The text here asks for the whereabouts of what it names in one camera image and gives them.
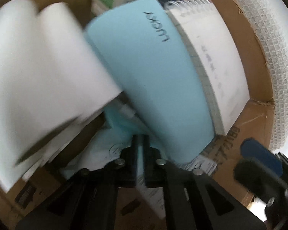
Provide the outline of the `long white paper tube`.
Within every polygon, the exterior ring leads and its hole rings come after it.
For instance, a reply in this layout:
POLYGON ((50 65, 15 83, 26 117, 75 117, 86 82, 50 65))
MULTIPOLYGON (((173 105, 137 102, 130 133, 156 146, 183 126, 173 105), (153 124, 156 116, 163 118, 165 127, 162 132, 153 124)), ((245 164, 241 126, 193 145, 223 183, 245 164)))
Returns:
POLYGON ((0 8, 0 187, 8 192, 42 149, 80 117, 56 69, 31 0, 0 8))

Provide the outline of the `light blue tissue pack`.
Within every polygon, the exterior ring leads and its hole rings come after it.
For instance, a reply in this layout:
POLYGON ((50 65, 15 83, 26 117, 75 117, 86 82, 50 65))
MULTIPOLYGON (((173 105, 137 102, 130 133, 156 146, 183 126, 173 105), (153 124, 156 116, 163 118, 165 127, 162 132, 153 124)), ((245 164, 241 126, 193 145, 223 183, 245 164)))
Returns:
MULTIPOLYGON (((116 99, 104 108, 106 122, 89 141, 87 147, 71 160, 60 173, 71 178, 77 171, 87 168, 91 171, 105 167, 118 158, 127 160, 130 155, 128 149, 132 145, 132 137, 138 135, 149 136, 151 147, 160 151, 161 158, 167 159, 166 151, 159 139, 142 122, 134 109, 127 103, 116 99)), ((132 175, 136 178, 136 188, 143 199, 160 219, 165 218, 163 190, 161 188, 146 188, 142 154, 142 141, 136 141, 135 165, 132 175)))

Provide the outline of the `brown cardboard box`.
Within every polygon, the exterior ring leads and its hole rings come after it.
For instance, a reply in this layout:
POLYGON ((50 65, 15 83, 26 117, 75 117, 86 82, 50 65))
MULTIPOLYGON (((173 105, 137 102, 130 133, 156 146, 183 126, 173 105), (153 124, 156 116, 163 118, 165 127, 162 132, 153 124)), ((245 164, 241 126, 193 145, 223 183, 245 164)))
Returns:
POLYGON ((0 7, 0 187, 13 191, 46 148, 75 138, 124 95, 144 123, 120 158, 82 168, 17 229, 132 229, 122 215, 137 162, 161 187, 168 229, 265 229, 244 205, 248 142, 271 139, 271 77, 234 0, 9 0, 0 7))

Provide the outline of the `white spiral notebook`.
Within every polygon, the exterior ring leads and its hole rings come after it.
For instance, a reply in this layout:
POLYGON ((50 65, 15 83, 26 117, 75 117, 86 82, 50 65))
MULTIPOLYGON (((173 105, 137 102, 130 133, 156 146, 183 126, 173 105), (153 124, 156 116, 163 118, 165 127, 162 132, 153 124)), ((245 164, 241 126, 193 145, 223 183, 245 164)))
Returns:
POLYGON ((210 0, 169 1, 164 8, 200 77, 215 132, 225 136, 250 99, 232 35, 210 0))

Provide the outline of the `light blue Lucky notebook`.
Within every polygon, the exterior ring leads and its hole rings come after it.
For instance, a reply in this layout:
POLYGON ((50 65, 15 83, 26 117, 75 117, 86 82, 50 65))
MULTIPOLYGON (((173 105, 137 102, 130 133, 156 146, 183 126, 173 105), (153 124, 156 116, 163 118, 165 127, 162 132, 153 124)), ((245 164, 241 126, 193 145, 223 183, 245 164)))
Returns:
POLYGON ((89 22, 85 37, 170 159, 187 163, 213 140, 201 80, 157 0, 104 12, 89 22))

